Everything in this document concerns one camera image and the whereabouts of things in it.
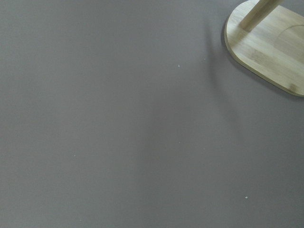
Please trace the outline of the wooden cup storage rack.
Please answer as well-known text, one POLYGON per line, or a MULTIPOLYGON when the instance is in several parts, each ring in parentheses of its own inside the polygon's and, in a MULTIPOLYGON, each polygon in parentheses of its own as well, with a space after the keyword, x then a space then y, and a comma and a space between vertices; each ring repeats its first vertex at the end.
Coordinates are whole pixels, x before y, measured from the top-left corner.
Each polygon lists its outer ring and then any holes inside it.
POLYGON ((257 5, 247 0, 238 5, 225 24, 225 44, 242 66, 280 89, 304 95, 304 18, 277 6, 251 31, 241 21, 257 5))

